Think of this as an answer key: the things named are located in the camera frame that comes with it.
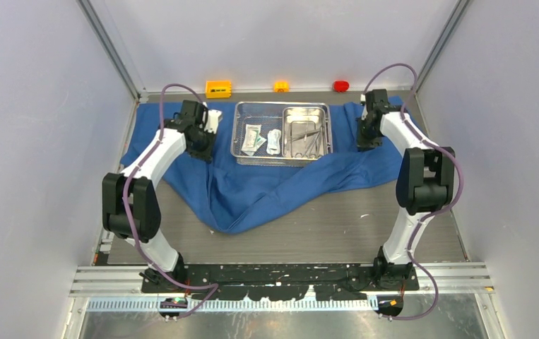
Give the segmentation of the blue surgical wrap cloth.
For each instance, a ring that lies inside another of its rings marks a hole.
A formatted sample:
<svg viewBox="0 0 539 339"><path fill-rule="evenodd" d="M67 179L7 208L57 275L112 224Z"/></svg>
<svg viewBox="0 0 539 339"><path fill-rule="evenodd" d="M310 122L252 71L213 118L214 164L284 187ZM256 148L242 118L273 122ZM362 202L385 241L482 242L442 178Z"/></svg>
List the blue surgical wrap cloth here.
<svg viewBox="0 0 539 339"><path fill-rule="evenodd" d="M398 178L402 157L389 139L374 150L357 150L359 104L330 106L335 150L304 167L238 164L230 152L236 104L212 102L210 107L223 113L212 162L183 153L162 178L216 231L246 232L322 194L368 189Z"/></svg>

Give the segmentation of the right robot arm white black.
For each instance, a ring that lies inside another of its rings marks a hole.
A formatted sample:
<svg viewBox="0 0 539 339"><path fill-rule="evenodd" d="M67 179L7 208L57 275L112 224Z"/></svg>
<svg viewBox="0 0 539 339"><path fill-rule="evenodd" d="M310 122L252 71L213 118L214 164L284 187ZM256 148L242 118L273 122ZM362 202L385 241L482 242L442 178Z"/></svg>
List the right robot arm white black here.
<svg viewBox="0 0 539 339"><path fill-rule="evenodd" d="M361 96L362 116L357 119L357 148L368 151L389 139L401 154L396 181L399 211L386 243L374 259L370 285L390 290L410 278L411 256L425 226L448 206L454 193L451 148L441 148L415 125L405 108L390 103L385 89Z"/></svg>

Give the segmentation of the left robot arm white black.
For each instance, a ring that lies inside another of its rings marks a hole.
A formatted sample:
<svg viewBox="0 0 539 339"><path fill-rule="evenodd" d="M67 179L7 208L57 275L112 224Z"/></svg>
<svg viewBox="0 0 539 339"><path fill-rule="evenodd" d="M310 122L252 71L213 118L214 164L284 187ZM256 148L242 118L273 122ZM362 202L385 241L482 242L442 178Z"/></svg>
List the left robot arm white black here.
<svg viewBox="0 0 539 339"><path fill-rule="evenodd" d="M130 165L102 180L104 229L131 244L148 264L143 277L169 292L188 287L187 273L182 255L160 229L156 188L180 155L211 161L222 117L203 102L183 101L172 117L160 116L152 141Z"/></svg>

